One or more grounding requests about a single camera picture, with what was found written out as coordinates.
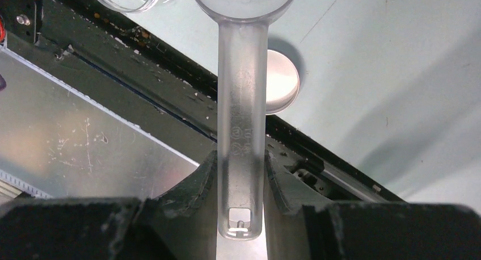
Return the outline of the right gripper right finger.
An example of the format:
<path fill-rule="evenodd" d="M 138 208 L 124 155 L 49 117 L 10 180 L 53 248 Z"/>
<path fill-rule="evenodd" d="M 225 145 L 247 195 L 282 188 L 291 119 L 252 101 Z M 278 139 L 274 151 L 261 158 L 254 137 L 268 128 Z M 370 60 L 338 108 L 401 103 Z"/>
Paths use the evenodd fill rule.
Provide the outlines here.
<path fill-rule="evenodd" d="M 459 204 L 332 201 L 265 154 L 268 259 L 479 259 L 480 216 Z"/>

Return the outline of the clear plastic scoop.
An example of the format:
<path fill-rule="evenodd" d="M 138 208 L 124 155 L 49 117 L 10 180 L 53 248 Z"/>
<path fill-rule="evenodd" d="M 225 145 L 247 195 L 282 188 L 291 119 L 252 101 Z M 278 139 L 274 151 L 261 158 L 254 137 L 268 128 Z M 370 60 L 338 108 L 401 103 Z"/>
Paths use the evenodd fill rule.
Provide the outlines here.
<path fill-rule="evenodd" d="M 250 241 L 263 225 L 268 29 L 294 0 L 195 0 L 218 25 L 218 231 Z"/>

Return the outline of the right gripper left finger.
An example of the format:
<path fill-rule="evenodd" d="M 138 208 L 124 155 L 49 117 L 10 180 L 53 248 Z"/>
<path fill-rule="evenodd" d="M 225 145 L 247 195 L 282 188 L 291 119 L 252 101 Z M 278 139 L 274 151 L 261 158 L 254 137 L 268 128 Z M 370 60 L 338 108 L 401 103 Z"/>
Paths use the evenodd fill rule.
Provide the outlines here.
<path fill-rule="evenodd" d="M 217 152 L 153 199 L 20 198 L 1 205 L 2 259 L 215 259 Z"/>

